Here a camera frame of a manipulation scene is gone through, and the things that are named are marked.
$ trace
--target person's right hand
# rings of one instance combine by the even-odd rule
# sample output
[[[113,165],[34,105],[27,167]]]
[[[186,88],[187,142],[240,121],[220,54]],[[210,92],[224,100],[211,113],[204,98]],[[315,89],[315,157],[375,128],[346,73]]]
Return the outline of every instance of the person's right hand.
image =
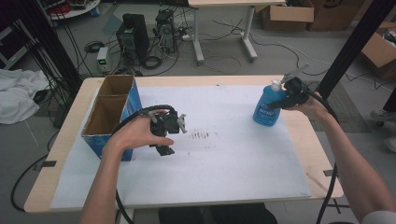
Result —
[[[155,110],[156,113],[166,113],[166,111]],[[150,130],[151,119],[137,117],[129,121],[125,126],[114,133],[108,140],[105,150],[117,150],[122,153],[125,149],[143,147],[147,145],[170,146],[174,141],[167,137],[159,137],[152,134]]]
[[[330,115],[326,107],[324,107],[324,105],[321,102],[319,102],[317,99],[315,99],[312,96],[309,96],[309,99],[302,105],[294,105],[292,107],[285,109],[298,110],[304,113],[309,119],[314,119],[317,121],[320,121],[325,116]]]

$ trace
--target white bottle label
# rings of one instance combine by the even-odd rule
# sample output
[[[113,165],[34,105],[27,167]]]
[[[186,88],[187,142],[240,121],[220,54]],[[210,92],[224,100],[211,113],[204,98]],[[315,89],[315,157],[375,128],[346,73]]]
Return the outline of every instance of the white bottle label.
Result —
[[[259,114],[262,119],[273,119],[276,116],[275,110],[268,108],[267,105],[260,105]]]

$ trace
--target white cloth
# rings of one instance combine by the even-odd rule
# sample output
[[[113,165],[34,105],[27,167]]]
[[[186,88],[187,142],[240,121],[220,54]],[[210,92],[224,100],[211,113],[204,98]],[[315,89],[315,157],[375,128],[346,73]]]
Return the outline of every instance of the white cloth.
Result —
[[[33,101],[35,93],[48,85],[42,71],[0,69],[0,123],[13,124],[32,116],[39,108]]]
[[[376,211],[363,218],[361,224],[393,224],[396,223],[396,213],[390,211]]]

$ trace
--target cardboard box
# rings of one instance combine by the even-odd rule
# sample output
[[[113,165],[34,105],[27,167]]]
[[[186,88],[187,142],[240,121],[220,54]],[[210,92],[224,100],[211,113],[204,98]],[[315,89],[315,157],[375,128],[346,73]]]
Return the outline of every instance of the cardboard box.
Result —
[[[142,108],[133,76],[107,76],[99,89],[81,136],[101,158],[102,150],[121,121]],[[122,161],[132,159],[133,149],[122,154]]]
[[[396,48],[381,36],[385,29],[394,28],[396,23],[383,22],[361,50],[367,66],[382,79],[396,79]]]
[[[315,8],[314,22],[309,23],[309,31],[345,30],[358,14],[364,0],[311,0]]]
[[[269,6],[262,10],[264,30],[303,31],[314,21],[314,6],[302,0],[302,7]]]

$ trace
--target spray bottle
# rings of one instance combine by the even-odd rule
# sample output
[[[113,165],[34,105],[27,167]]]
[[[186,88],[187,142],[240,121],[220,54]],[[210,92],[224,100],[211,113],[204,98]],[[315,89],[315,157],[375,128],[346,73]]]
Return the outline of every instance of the spray bottle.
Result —
[[[279,118],[280,108],[270,109],[268,104],[281,101],[287,97],[287,94],[282,90],[282,85],[279,80],[273,80],[272,84],[266,86],[262,91],[262,97],[257,103],[253,114],[253,119],[265,126],[273,126]]]

